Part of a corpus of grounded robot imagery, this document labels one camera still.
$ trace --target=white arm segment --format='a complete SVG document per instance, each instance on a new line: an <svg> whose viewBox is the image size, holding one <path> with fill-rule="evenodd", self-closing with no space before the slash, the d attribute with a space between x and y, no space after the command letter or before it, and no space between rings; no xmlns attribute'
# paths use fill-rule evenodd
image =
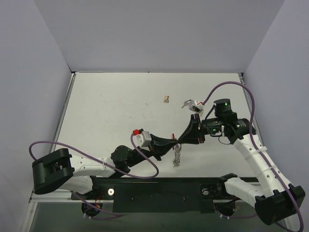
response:
<svg viewBox="0 0 309 232"><path fill-rule="evenodd" d="M107 158L97 158L105 163L114 166L114 162L111 157ZM102 177L110 177L115 173L115 170L96 162L87 157L73 155L70 158L71 166L75 169L73 172L73 176L90 176L90 175L98 175Z"/></svg>
<svg viewBox="0 0 309 232"><path fill-rule="evenodd" d="M228 179L225 182L225 189L228 194L237 196L252 207L256 202L255 197L264 195L260 186L253 186L239 177Z"/></svg>
<svg viewBox="0 0 309 232"><path fill-rule="evenodd" d="M114 166L114 162L111 157L97 158L105 163ZM60 189L66 189L70 191L76 191L80 194L86 194L92 190L91 175L98 175L102 177L110 177L115 173L115 170L98 163L87 157L81 157L73 155L70 158L71 166L75 169L73 177L64 183Z"/></svg>
<svg viewBox="0 0 309 232"><path fill-rule="evenodd" d="M262 151L266 158L269 160L274 170L279 174L284 183L288 186L291 182L279 171L277 166L274 164L272 159L266 152L266 147L261 145L258 135L253 136L255 143L260 148L256 150L251 142L250 135L244 135L243 139L237 139L234 142L234 147L243 155L250 168L254 172L254 175L261 184L263 195L269 197L274 195L273 190L277 189L279 192L284 191L282 184L275 177L274 173L271 171L270 167L267 165L263 157L259 154Z"/></svg>
<svg viewBox="0 0 309 232"><path fill-rule="evenodd" d="M59 189L76 191L80 194L86 194L92 190L92 180L89 176L73 176Z"/></svg>

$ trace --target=small beige object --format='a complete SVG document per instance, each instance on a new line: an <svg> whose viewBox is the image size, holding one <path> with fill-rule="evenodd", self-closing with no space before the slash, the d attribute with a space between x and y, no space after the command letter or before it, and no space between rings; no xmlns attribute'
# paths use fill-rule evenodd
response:
<svg viewBox="0 0 309 232"><path fill-rule="evenodd" d="M165 102L165 103L169 103L169 96L168 96L168 95L166 95L166 96L164 97L163 102Z"/></svg>

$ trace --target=small key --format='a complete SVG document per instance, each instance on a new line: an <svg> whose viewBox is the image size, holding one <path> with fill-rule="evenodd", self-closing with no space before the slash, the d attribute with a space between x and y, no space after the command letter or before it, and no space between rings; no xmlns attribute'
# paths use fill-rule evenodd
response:
<svg viewBox="0 0 309 232"><path fill-rule="evenodd" d="M185 101L185 102L183 103L182 109L183 109L185 106L187 106L188 104L189 104L189 101Z"/></svg>

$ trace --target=black bracket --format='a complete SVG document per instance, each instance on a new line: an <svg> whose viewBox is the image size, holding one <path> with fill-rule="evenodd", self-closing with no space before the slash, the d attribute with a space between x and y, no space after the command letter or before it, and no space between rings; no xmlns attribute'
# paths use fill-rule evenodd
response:
<svg viewBox="0 0 309 232"><path fill-rule="evenodd" d="M68 181L74 172L67 148L54 151L32 163L34 193L46 194L55 191Z"/></svg>
<svg viewBox="0 0 309 232"><path fill-rule="evenodd" d="M305 191L301 186L294 187L289 184L289 190L297 202L298 207L301 206ZM278 192L274 190L274 195L265 198L255 197L255 210L259 218L266 224L271 225L284 218L287 218L296 213L295 207L286 191Z"/></svg>

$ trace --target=zip tie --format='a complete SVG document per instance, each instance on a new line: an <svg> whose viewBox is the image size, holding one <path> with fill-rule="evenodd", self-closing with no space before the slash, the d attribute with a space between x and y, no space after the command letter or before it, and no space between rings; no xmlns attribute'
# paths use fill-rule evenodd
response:
<svg viewBox="0 0 309 232"><path fill-rule="evenodd" d="M264 171L262 171L262 172L260 172L258 175L256 175L256 178L259 178L260 175L262 175L264 172L269 171L269 170L271 170L271 169L275 169L275 168L277 168L276 165L272 165L272 166L266 168Z"/></svg>
<svg viewBox="0 0 309 232"><path fill-rule="evenodd" d="M257 149L255 151L251 152L251 155L254 155L254 154L257 154L257 153L263 152L263 151L267 151L267 147L263 146L260 149Z"/></svg>

